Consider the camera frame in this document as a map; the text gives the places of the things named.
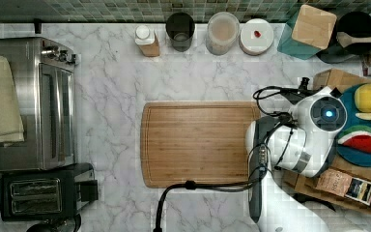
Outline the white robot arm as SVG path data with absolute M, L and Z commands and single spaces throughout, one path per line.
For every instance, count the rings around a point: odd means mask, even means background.
M 289 101 L 288 119 L 265 116 L 245 135 L 248 152 L 248 207 L 261 232 L 329 232 L 315 213 L 286 193 L 274 180 L 275 167 L 315 177 L 335 155 L 334 139 L 347 122 L 335 89 L 298 90 Z

